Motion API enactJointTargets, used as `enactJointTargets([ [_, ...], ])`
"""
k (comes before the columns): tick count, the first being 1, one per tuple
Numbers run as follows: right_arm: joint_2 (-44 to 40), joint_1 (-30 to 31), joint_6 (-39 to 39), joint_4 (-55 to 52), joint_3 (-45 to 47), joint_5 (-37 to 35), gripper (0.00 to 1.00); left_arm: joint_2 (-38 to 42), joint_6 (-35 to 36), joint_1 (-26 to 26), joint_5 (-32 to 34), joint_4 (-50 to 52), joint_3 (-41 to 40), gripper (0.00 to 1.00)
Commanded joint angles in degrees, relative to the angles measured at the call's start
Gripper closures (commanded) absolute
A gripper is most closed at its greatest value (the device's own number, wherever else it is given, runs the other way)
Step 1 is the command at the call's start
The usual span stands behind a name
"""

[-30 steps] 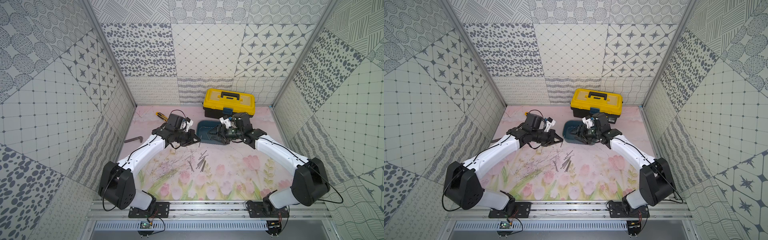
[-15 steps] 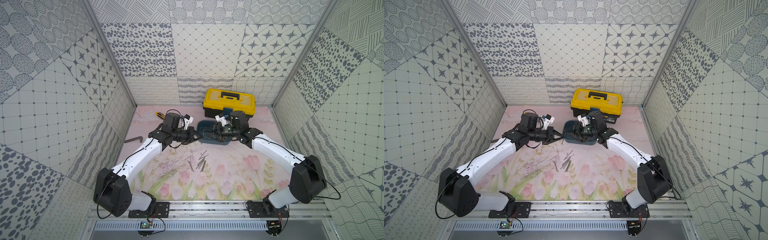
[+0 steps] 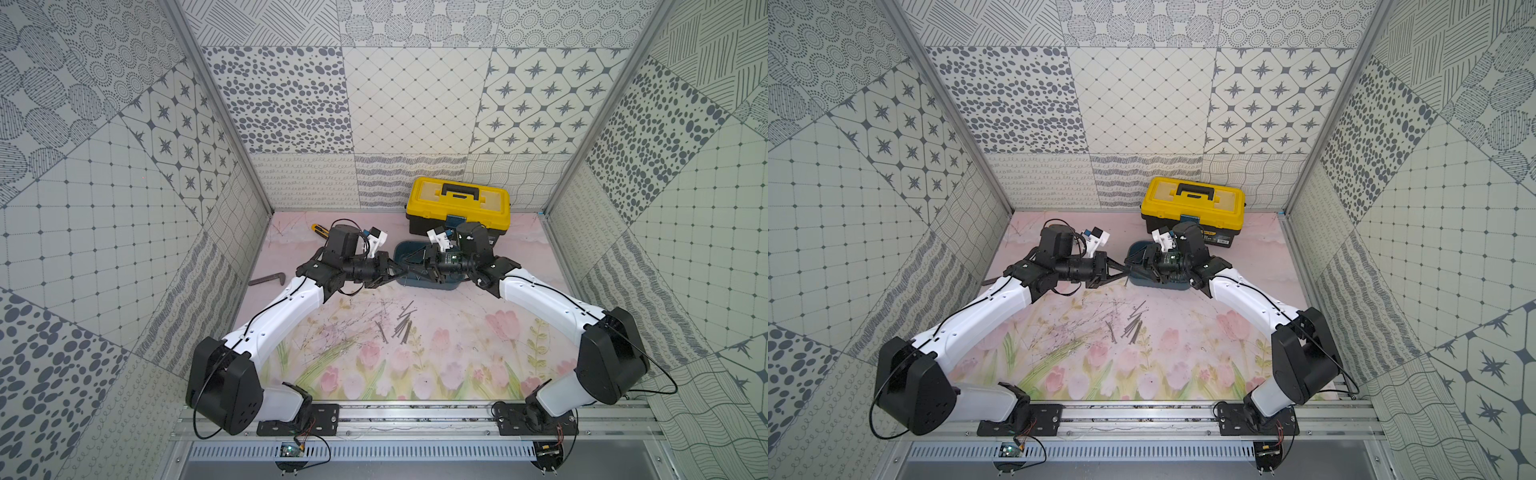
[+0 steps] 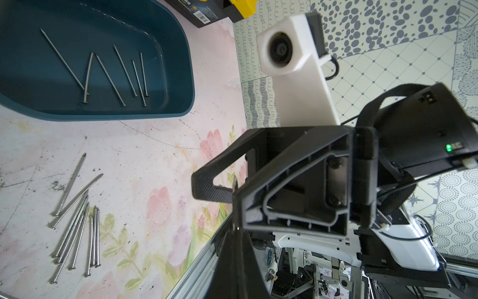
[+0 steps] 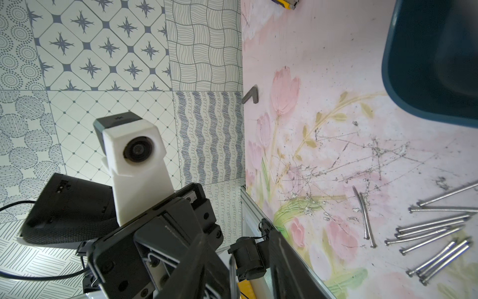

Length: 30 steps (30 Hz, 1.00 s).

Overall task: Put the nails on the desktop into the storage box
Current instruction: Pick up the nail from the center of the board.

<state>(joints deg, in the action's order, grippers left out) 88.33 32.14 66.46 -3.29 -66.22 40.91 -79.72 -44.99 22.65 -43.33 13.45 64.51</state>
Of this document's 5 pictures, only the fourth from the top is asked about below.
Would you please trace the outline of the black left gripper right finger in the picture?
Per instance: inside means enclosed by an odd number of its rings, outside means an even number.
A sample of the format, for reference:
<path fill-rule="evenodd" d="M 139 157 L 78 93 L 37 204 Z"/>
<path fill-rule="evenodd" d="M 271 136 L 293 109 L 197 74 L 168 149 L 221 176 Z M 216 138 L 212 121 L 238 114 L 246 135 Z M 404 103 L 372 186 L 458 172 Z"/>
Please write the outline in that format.
<path fill-rule="evenodd" d="M 236 230 L 236 266 L 237 299 L 270 298 L 257 264 L 250 236 L 243 230 Z"/>

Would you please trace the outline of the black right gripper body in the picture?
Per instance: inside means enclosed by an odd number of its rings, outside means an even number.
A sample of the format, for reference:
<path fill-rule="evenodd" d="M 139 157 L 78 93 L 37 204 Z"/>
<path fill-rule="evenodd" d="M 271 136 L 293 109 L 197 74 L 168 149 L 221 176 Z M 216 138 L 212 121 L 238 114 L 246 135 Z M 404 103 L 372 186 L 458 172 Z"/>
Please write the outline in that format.
<path fill-rule="evenodd" d="M 378 133 L 325 126 L 300 136 L 242 188 L 246 230 L 344 237 L 377 215 Z"/>

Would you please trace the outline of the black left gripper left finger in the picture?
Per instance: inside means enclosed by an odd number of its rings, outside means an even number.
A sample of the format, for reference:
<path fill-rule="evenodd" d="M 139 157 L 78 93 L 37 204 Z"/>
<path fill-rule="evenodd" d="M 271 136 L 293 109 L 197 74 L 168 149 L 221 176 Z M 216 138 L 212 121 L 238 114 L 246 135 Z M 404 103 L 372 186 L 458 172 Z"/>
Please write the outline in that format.
<path fill-rule="evenodd" d="M 237 234 L 228 231 L 205 299 L 237 299 L 238 249 Z"/>

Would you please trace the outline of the steel nail apart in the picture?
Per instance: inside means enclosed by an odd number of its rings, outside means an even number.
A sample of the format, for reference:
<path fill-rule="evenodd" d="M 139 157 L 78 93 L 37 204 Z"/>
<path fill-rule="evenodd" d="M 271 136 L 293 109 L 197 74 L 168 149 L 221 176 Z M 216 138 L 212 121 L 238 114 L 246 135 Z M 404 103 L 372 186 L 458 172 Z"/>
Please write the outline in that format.
<path fill-rule="evenodd" d="M 147 86 L 147 79 L 146 79 L 146 72 L 145 72 L 145 68 L 144 68 L 143 53 L 140 51 L 139 54 L 140 54 L 141 70 L 142 70 L 142 76 L 143 76 L 144 95 L 145 95 L 146 97 L 149 97 L 148 86 Z"/>

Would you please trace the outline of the teal plastic storage box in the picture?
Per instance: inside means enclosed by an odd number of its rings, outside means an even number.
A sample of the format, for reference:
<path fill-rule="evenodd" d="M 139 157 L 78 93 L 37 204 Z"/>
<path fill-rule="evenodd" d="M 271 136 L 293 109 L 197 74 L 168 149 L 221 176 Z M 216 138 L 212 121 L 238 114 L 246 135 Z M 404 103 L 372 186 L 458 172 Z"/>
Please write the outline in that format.
<path fill-rule="evenodd" d="M 85 86 L 84 91 L 42 35 L 42 28 Z M 133 97 L 115 44 L 129 73 Z M 143 107 L 132 59 L 144 93 L 143 53 L 149 97 Z M 121 97 L 103 72 L 98 54 Z M 51 121 L 137 120 L 188 114 L 195 88 L 187 36 L 158 1 L 2 1 L 1 106 Z"/>

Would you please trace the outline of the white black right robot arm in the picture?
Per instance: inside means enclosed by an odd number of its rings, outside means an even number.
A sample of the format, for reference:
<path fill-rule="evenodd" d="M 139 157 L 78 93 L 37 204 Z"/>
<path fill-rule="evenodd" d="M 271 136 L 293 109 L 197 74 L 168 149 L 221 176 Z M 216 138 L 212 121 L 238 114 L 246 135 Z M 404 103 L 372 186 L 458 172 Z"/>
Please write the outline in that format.
<path fill-rule="evenodd" d="M 267 299 L 254 237 L 290 248 L 290 269 L 329 259 L 364 277 L 447 289 L 432 230 L 405 202 L 423 180 L 478 165 L 472 118 L 441 83 L 403 84 L 368 103 L 356 125 L 246 131 L 191 178 L 195 199 L 231 203 L 208 299 Z"/>

